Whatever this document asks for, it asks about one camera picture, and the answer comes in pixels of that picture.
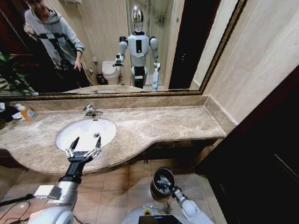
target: drain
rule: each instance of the drain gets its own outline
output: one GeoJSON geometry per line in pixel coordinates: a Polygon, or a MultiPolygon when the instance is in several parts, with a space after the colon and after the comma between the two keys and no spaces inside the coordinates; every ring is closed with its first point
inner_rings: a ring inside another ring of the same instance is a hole
{"type": "Polygon", "coordinates": [[[98,133],[98,132],[93,135],[94,138],[98,138],[99,136],[100,136],[100,133],[98,133]]]}

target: white sink basin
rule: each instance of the white sink basin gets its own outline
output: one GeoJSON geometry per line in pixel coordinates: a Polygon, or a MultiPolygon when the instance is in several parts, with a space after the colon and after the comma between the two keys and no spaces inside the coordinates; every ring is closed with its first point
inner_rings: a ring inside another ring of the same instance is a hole
{"type": "Polygon", "coordinates": [[[97,140],[101,136],[101,147],[112,141],[116,134],[116,126],[105,119],[88,119],[77,121],[64,128],[56,139],[56,145],[60,150],[70,147],[71,143],[80,137],[75,151],[89,151],[94,149],[97,140]]]}

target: soap dispenser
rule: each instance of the soap dispenser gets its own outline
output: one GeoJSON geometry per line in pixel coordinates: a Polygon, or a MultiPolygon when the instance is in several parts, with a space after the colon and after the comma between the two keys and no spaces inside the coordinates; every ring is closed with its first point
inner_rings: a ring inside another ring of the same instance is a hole
{"type": "Polygon", "coordinates": [[[27,108],[22,104],[16,104],[15,106],[26,120],[34,120],[37,117],[37,113],[34,110],[27,108]]]}

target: hood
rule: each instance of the hood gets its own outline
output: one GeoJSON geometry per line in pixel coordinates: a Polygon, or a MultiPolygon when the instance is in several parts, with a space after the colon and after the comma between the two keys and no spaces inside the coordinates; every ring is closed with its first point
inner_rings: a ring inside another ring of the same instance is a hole
{"type": "Polygon", "coordinates": [[[48,9],[49,12],[50,12],[50,14],[49,14],[49,18],[48,18],[48,20],[47,20],[46,22],[41,21],[41,20],[37,17],[37,15],[35,14],[34,10],[31,9],[31,12],[32,12],[34,18],[35,18],[38,22],[40,22],[40,23],[42,23],[42,24],[53,24],[53,23],[57,23],[57,22],[59,22],[59,20],[60,20],[60,18],[61,18],[61,14],[59,14],[55,9],[53,9],[53,8],[51,8],[51,7],[49,7],[49,6],[46,6],[46,7],[47,7],[47,9],[48,9]]]}

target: cable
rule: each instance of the cable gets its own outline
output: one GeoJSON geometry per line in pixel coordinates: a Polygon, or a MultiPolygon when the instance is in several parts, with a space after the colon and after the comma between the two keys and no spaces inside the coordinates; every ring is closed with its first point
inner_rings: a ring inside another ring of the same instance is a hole
{"type": "Polygon", "coordinates": [[[27,219],[24,219],[24,220],[21,220],[21,218],[23,217],[23,215],[25,215],[25,213],[28,211],[28,209],[30,208],[30,206],[31,206],[31,202],[29,202],[29,201],[22,201],[22,202],[18,202],[18,203],[16,203],[16,204],[14,204],[13,206],[11,206],[2,216],[1,216],[1,218],[0,218],[0,220],[1,219],[3,219],[3,217],[14,207],[14,206],[16,206],[16,205],[18,205],[18,204],[21,204],[21,203],[23,203],[23,202],[26,202],[26,203],[28,203],[28,207],[26,208],[26,210],[23,212],[23,214],[19,217],[19,218],[8,218],[8,219],[6,219],[5,220],[5,222],[4,222],[4,224],[9,220],[9,219],[17,219],[16,221],[14,221],[14,222],[12,222],[12,223],[10,223],[10,224],[16,224],[16,223],[21,223],[21,222],[23,222],[23,221],[26,221],[26,220],[28,220],[29,218],[27,218],[27,219]]]}
{"type": "Polygon", "coordinates": [[[81,222],[75,215],[74,215],[74,218],[78,221],[78,223],[80,223],[80,224],[90,224],[90,223],[83,223],[83,222],[81,222]]]}

